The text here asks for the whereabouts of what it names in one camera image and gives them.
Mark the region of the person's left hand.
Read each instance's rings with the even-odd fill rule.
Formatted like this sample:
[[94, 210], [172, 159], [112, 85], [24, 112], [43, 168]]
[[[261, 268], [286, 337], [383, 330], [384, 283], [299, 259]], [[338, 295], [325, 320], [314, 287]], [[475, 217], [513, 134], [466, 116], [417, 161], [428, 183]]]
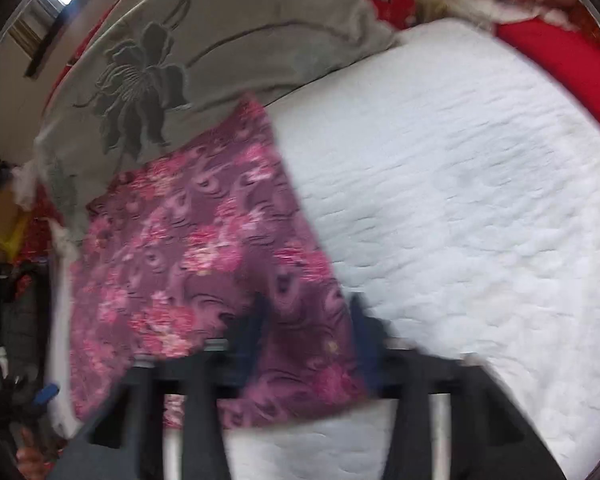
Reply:
[[17, 468], [26, 480], [45, 480], [52, 469], [35, 444], [34, 435], [27, 427], [20, 430], [22, 445], [18, 448]]

